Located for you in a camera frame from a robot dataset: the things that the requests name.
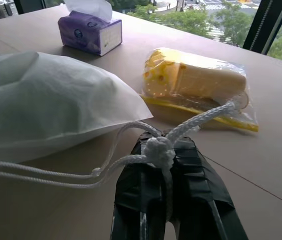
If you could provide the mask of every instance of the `road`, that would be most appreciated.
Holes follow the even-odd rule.
[[[205,0],[204,2],[206,4],[205,9],[207,10],[207,13],[210,16],[216,13],[217,11],[226,8],[225,6],[222,5],[221,0]],[[240,5],[241,12],[254,16],[258,10],[261,0],[252,0],[252,2],[244,3],[244,4],[236,0],[228,0],[227,2]],[[187,11],[189,6],[192,6],[195,11],[200,9],[200,6],[198,4],[195,4],[195,0],[194,1],[188,0],[184,10]],[[217,28],[212,25],[209,25],[208,27],[209,27],[208,34],[211,36],[211,38],[215,41],[220,41],[220,37],[224,35],[223,28]]]
[[[221,9],[225,9],[225,6],[222,5],[221,0],[205,0],[204,2],[206,3],[205,9],[207,10],[207,13],[209,15],[212,15]],[[241,6],[241,12],[254,16],[258,10],[261,0],[252,0],[251,3],[245,3],[245,4],[242,4],[235,0],[228,0],[227,2],[233,4],[239,4]],[[189,8],[189,6],[193,6],[194,10],[200,9],[200,6],[198,4],[195,4],[195,0],[193,1],[188,0],[184,10],[186,11]]]

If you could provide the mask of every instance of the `yellow package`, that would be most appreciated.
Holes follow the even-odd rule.
[[[169,48],[157,48],[145,62],[142,97],[148,104],[200,114],[241,96],[241,109],[214,120],[257,132],[249,88],[241,66]]]

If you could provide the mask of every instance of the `brown table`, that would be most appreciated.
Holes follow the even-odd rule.
[[[40,51],[76,58],[119,76],[137,92],[144,60],[154,48],[168,47],[245,65],[259,133],[201,130],[191,137],[223,178],[251,240],[282,239],[282,61],[190,33],[114,12],[123,22],[123,44],[103,57],[63,47],[57,6],[0,19],[0,54]],[[159,129],[172,119],[151,119]],[[141,131],[129,130],[113,159],[130,153]],[[115,132],[27,164],[63,172],[89,173],[99,167]],[[0,240],[107,240],[115,184],[67,189],[0,178]],[[167,225],[166,239],[174,239]]]

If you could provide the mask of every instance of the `white drawstring bag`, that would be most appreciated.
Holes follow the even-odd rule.
[[[152,115],[114,74],[65,56],[0,56],[0,161],[43,157]]]

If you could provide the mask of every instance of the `purple tissue box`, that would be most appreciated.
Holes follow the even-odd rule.
[[[89,14],[72,11],[58,21],[62,43],[103,56],[122,43],[122,20],[105,22]]]

